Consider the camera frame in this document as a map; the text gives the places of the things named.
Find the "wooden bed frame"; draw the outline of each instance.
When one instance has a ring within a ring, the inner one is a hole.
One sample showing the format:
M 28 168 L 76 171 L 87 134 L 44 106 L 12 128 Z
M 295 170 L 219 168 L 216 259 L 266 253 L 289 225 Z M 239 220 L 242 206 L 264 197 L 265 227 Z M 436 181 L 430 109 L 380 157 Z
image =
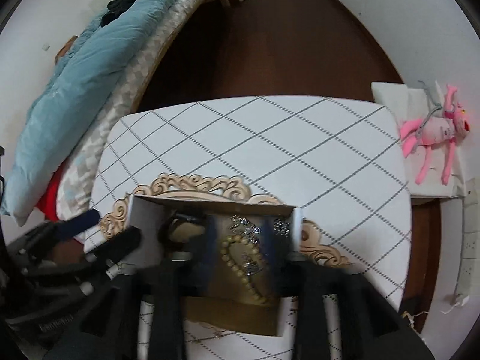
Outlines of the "wooden bed frame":
M 195 5 L 195 9 L 188 15 L 188 19 L 186 21 L 184 21 L 183 24 L 179 25 L 171 33 L 171 35 L 169 36 L 169 38 L 165 42 L 164 46 L 162 47 L 162 49 L 158 53 L 157 58 L 155 59 L 154 68 L 150 70 L 150 73 L 148 74 L 148 78 L 145 81 L 145 84 L 138 90 L 137 95 L 135 96 L 135 99 L 133 101 L 133 104 L 132 104 L 131 110 L 130 110 L 132 114 L 137 112 L 137 109 L 140 105 L 140 102 L 142 101 L 143 95 L 145 94 L 145 91 L 148 87 L 148 84 L 150 83 L 150 80 L 152 80 L 153 74 L 155 74 L 155 71 L 157 70 L 158 65 L 160 64 L 161 60 L 163 59 L 163 57 L 167 53 L 167 51 L 170 48 L 170 46 L 172 45 L 173 41 L 177 37 L 178 33 L 182 30 L 185 23 L 192 17 L 192 15 L 195 13 L 195 11 L 198 9 L 198 7 L 200 5 L 202 5 L 203 3 L 206 3 L 206 2 L 209 2 L 209 1 L 214 1 L 214 0 L 199 0 L 199 1 L 197 1 L 197 4 Z M 220 0 L 220 2 L 222 3 L 222 6 L 224 8 L 229 8 L 230 7 L 229 0 Z

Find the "wall socket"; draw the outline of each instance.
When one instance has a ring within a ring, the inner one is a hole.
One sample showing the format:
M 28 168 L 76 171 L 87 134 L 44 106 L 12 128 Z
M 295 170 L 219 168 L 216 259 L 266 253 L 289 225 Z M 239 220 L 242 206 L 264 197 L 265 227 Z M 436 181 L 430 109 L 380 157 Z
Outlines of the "wall socket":
M 465 183 L 463 199 L 462 260 L 455 294 L 464 296 L 480 294 L 480 178 Z

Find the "pink panther plush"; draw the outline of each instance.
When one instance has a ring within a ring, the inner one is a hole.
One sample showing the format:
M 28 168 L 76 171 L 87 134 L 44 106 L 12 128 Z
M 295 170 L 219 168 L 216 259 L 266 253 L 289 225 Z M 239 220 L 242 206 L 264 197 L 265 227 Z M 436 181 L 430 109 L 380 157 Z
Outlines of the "pink panther plush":
M 415 182 L 423 183 L 430 168 L 432 145 L 448 141 L 448 155 L 442 173 L 443 185 L 448 184 L 452 164 L 455 156 L 457 138 L 465 138 L 470 131 L 467 113 L 459 102 L 453 101 L 457 88 L 447 85 L 447 95 L 443 107 L 443 117 L 431 117 L 426 122 L 424 119 L 409 120 L 400 128 L 400 139 L 403 140 L 402 150 L 405 158 L 417 147 L 425 146 L 427 152 L 425 162 Z

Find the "white table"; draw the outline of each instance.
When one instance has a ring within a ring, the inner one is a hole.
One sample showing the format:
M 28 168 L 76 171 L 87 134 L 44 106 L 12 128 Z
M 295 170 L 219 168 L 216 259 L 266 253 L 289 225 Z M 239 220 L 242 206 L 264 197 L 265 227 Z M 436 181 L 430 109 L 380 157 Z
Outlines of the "white table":
M 410 257 L 405 186 L 396 124 L 377 104 L 260 96 L 176 105 L 125 116 L 114 126 L 90 204 L 105 217 L 88 232 L 85 249 L 122 229 L 124 198 L 134 190 L 285 202 L 302 207 L 311 221 L 304 252 L 331 265 L 362 264 L 398 307 Z M 334 313 L 335 302 L 328 301 Z M 187 322 L 190 358 L 288 359 L 295 317 L 292 312 L 283 337 L 226 332 L 214 339 L 212 328 Z M 142 329 L 146 334 L 148 323 Z M 340 358 L 338 332 L 331 343 L 333 358 Z

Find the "silver decoration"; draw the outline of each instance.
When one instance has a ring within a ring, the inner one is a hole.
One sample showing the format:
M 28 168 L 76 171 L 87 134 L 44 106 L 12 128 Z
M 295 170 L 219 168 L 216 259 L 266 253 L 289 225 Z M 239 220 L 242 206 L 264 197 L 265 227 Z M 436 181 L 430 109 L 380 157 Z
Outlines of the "silver decoration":
M 245 261 L 242 268 L 247 276 L 256 275 L 262 270 L 258 263 L 256 261 L 253 261 L 248 254 L 244 253 L 242 257 Z
M 290 223 L 282 218 L 275 219 L 273 222 L 273 233 L 281 237 L 288 237 L 290 234 Z
M 260 242 L 258 240 L 258 235 L 262 232 L 262 230 L 256 226 L 254 223 L 250 222 L 246 218 L 242 218 L 239 215 L 234 215 L 230 219 L 232 221 L 232 226 L 230 226 L 230 230 L 234 235 L 240 235 L 243 237 L 248 238 L 249 242 L 251 242 L 254 245 L 258 245 Z

